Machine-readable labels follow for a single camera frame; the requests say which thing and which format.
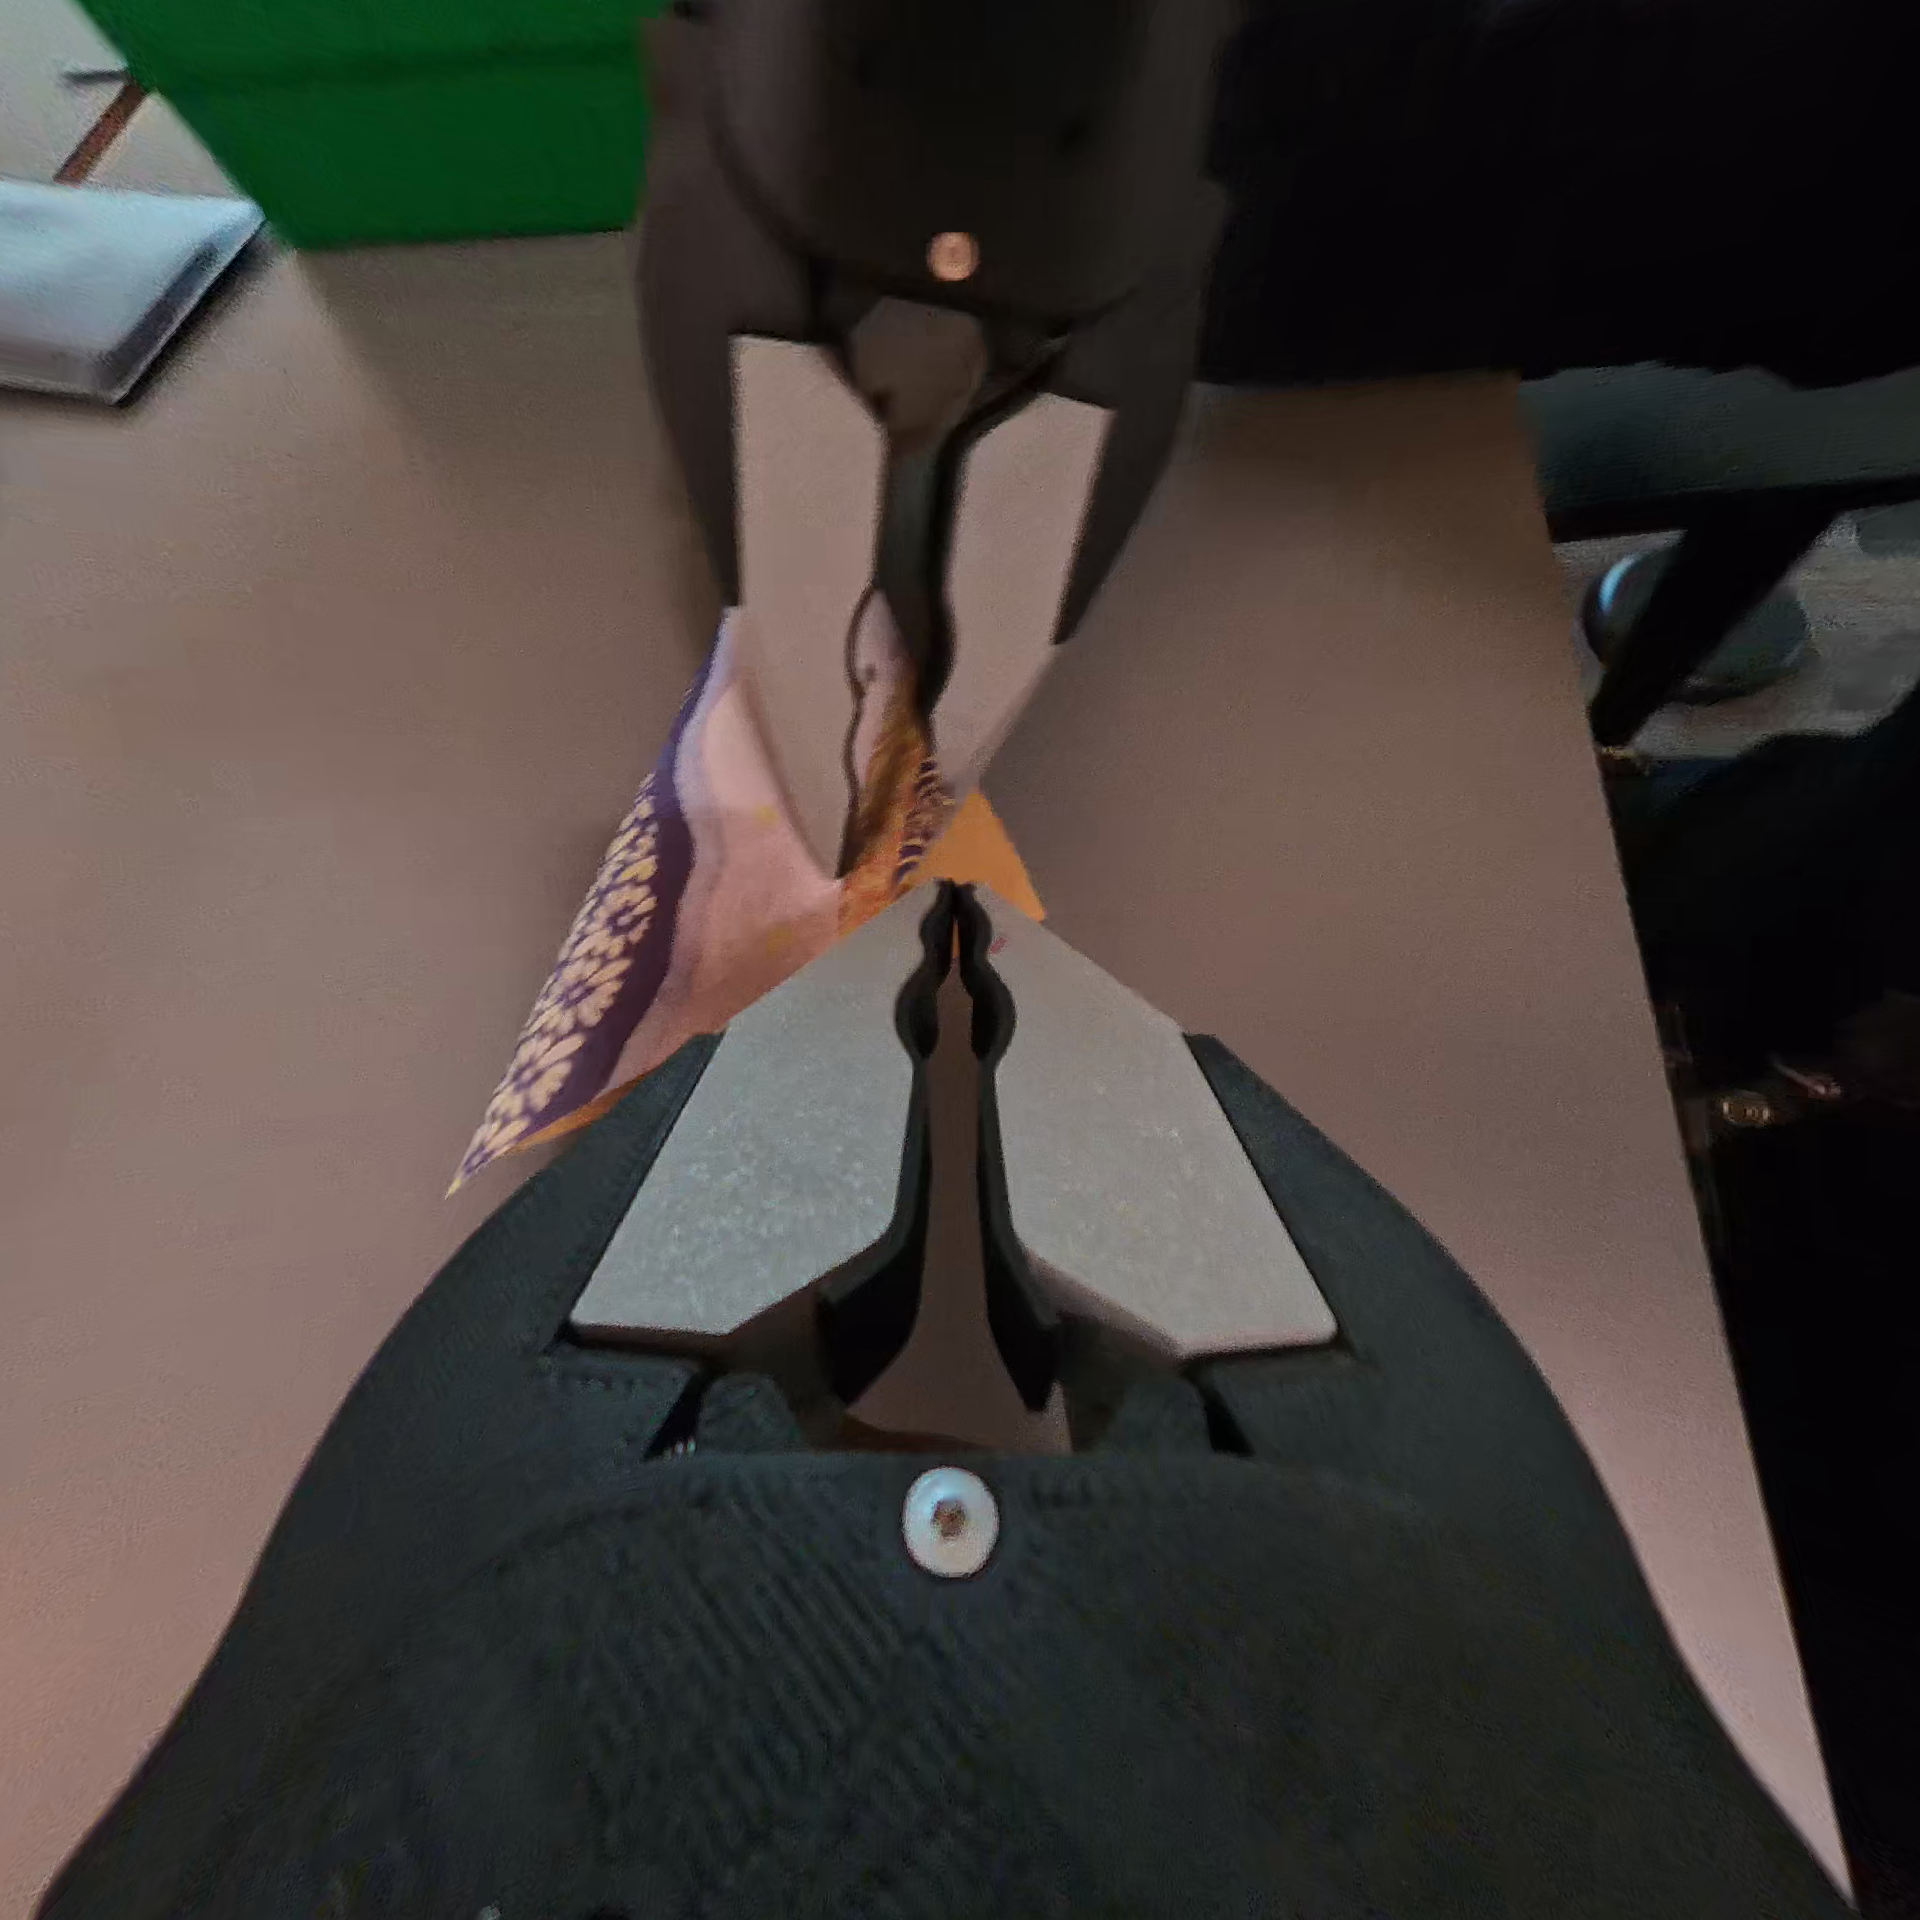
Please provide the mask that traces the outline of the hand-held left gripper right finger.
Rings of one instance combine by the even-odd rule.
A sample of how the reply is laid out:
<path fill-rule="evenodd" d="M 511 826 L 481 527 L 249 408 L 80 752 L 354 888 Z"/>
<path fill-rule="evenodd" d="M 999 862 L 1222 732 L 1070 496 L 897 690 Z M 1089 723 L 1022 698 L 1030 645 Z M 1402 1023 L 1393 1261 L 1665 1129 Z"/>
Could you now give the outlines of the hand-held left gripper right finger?
<path fill-rule="evenodd" d="M 988 888 L 975 1004 L 988 1316 L 1030 1410 L 1129 1371 L 1331 1350 L 1340 1322 L 1188 1032 Z"/>

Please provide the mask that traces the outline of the black office chair base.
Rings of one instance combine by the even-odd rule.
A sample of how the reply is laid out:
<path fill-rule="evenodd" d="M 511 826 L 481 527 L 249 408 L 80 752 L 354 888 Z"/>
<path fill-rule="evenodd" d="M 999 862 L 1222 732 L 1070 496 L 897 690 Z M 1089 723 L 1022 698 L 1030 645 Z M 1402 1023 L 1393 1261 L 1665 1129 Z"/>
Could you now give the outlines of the black office chair base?
<path fill-rule="evenodd" d="M 1525 383 L 1555 540 L 1672 535 L 1583 599 L 1598 749 L 1626 749 L 1777 599 L 1830 522 L 1916 503 L 1916 370 L 1828 391 L 1741 370 Z"/>

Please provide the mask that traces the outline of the grey notebook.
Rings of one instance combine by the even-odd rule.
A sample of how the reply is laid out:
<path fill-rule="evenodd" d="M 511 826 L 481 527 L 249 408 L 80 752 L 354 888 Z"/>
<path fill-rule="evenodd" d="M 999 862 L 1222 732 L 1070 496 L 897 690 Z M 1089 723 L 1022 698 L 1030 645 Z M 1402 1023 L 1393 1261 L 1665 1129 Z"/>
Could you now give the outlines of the grey notebook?
<path fill-rule="evenodd" d="M 254 201 L 4 181 L 4 393 L 125 403 L 265 234 Z"/>

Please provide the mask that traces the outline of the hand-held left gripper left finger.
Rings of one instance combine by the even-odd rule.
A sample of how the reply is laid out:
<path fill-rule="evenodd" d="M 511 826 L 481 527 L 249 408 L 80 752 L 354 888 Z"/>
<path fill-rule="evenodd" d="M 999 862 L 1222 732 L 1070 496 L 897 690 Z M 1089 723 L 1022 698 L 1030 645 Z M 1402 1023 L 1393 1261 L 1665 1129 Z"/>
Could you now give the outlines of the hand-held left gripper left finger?
<path fill-rule="evenodd" d="M 912 891 L 711 1046 L 570 1309 L 583 1346 L 767 1372 L 823 1405 L 893 1365 L 922 1315 L 954 896 Z"/>

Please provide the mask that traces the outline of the purple floral origami paper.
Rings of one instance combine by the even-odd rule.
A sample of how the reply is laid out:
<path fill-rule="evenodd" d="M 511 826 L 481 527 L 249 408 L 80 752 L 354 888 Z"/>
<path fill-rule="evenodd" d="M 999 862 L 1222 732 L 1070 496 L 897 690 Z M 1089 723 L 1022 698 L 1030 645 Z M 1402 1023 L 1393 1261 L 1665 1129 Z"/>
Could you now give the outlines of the purple floral origami paper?
<path fill-rule="evenodd" d="M 727 1029 L 922 882 L 991 885 L 1043 920 L 992 804 L 943 786 L 887 611 L 863 617 L 853 659 L 853 876 L 832 878 L 790 820 L 727 614 L 450 1191 L 588 1129 L 693 1037 Z"/>

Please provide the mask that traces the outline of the green box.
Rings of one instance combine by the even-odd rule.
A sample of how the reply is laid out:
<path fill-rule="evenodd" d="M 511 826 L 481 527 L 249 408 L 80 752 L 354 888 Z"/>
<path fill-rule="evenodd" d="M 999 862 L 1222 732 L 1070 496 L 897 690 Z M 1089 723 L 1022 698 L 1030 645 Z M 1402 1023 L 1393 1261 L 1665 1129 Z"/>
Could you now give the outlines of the green box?
<path fill-rule="evenodd" d="M 632 229 L 671 5 L 82 5 L 301 251 Z"/>

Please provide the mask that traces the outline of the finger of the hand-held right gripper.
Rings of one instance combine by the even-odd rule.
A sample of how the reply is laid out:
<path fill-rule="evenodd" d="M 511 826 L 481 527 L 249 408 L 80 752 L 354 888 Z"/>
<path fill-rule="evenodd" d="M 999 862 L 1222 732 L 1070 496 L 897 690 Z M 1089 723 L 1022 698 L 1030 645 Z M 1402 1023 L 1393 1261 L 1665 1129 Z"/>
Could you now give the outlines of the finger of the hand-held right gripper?
<path fill-rule="evenodd" d="M 735 659 L 806 852 L 859 864 L 868 759 L 900 686 L 878 592 L 887 432 L 827 346 L 732 339 Z"/>
<path fill-rule="evenodd" d="M 935 771 L 975 791 L 1060 646 L 1115 412 L 999 405 L 912 459 L 881 595 Z"/>

